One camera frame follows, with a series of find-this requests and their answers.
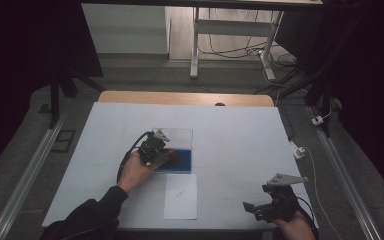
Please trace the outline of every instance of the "gray carpet floor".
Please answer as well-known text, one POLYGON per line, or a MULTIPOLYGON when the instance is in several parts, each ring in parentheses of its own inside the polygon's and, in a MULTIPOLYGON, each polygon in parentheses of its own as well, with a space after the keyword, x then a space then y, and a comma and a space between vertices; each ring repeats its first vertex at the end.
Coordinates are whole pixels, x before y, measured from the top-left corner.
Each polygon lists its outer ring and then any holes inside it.
MULTIPOLYGON (((190 80, 188 64, 183 62, 168 62, 161 59, 148 62, 137 59, 130 62, 119 59, 101 60, 105 77, 96 81, 110 90, 253 94, 256 89, 268 86, 262 75, 262 67, 255 62, 201 62, 198 79, 190 80)), ((275 69, 278 78, 287 71, 288 69, 275 69)), ((47 156, 7 239, 38 239, 43 231, 41 223, 68 166, 92 105, 99 97, 96 90, 78 80, 75 80, 75 83, 79 93, 72 102, 60 137, 64 139, 66 137, 64 135, 70 135, 72 143, 56 142, 53 145, 53 151, 47 156)), ((310 154, 307 153, 304 158, 297 160, 297 165, 302 176, 310 178, 305 186, 320 225, 320 239, 339 239, 332 225, 341 239, 366 239, 317 136, 316 129, 311 124, 310 115, 303 101, 304 95, 303 91, 296 92, 277 101, 276 104, 288 136, 292 137, 298 146, 308 148, 314 160, 317 193, 322 206, 316 198, 310 154)), ((46 109, 46 104, 49 103, 49 87, 33 94, 31 107, 23 124, 0 157, 0 212, 47 130, 50 114, 43 109, 46 109)), ((338 111, 339 109, 333 106, 330 115, 332 140, 384 239, 384 181, 370 160, 342 128, 337 118, 338 111)), ((147 233, 121 235, 127 239, 149 239, 147 233)), ((198 238, 261 239, 261 234, 164 233, 159 239, 198 238)), ((264 234, 263 239, 270 239, 270 236, 264 234)))

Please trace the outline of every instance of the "white wall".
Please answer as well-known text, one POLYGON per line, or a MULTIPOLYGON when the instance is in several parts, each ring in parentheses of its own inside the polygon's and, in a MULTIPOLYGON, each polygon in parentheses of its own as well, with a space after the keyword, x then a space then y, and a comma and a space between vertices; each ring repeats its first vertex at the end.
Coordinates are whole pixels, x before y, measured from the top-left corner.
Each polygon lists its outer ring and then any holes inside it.
POLYGON ((165 7, 82 4, 98 53, 168 53, 165 7))

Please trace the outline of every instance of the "wooden floor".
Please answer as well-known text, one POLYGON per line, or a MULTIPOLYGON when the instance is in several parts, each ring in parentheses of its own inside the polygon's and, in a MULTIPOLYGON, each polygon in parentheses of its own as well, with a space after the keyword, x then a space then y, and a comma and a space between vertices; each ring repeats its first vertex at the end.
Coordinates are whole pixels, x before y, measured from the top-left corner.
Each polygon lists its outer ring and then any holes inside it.
MULTIPOLYGON (((194 9, 189 7, 167 7, 167 13, 170 15, 171 29, 170 29, 170 59, 171 60, 190 60, 192 45, 193 45, 193 14, 194 9)), ((220 19, 220 20, 234 20, 234 21, 259 21, 270 22, 272 11, 257 11, 257 10, 241 10, 241 9, 215 9, 215 8, 201 8, 200 19, 220 19)), ((224 35, 208 35, 200 34, 198 37, 198 47, 203 52, 212 52, 211 46, 215 52, 225 52, 234 49, 242 49, 224 55, 232 57, 222 57, 214 54, 199 53, 199 60, 236 60, 236 61, 260 61, 256 55, 256 51, 248 56, 244 56, 247 52, 245 47, 256 50, 257 48, 264 47, 266 38, 264 37, 251 37, 248 44, 249 37, 247 36, 224 36, 224 35)), ((271 49, 273 58, 287 53, 282 47, 274 46, 271 49)))

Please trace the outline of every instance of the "table leg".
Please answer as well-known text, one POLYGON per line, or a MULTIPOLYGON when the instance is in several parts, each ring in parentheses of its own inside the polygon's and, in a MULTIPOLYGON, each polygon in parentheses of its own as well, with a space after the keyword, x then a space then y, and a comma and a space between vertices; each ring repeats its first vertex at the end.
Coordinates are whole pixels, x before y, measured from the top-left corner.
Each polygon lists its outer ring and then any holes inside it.
POLYGON ((269 80, 269 81, 276 80, 276 78, 273 74, 273 70, 272 70, 271 65, 270 65, 269 54, 270 54, 270 48, 272 47, 272 44, 274 41, 274 37, 276 36, 277 28, 279 27, 280 19, 282 18, 282 14, 283 14, 283 11, 278 12, 277 17, 275 18, 275 20, 272 24, 270 34, 267 38, 266 47, 264 48, 263 52, 259 53, 260 58, 261 58, 261 62, 263 63, 263 66, 264 66, 264 71, 265 71, 266 76, 267 76, 267 80, 269 80))
POLYGON ((191 72, 190 78, 196 79, 198 77, 198 29, 199 29, 199 7, 196 8, 193 25, 193 47, 191 58, 191 72))

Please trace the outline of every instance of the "person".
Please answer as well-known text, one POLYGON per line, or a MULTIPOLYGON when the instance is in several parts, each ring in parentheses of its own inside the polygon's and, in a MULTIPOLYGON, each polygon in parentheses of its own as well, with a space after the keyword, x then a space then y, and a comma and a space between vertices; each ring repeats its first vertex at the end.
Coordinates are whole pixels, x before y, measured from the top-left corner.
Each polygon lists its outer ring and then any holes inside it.
MULTIPOLYGON (((110 187, 99 202, 89 199, 74 209, 65 220, 49 225, 42 233, 40 240, 113 239, 119 224, 118 215, 121 206, 128 198, 129 192, 146 181, 161 164, 153 163, 145 166, 139 153, 132 152, 116 186, 110 187)), ((298 211, 290 222, 277 219, 274 223, 285 237, 283 239, 315 239, 306 219, 298 211)))

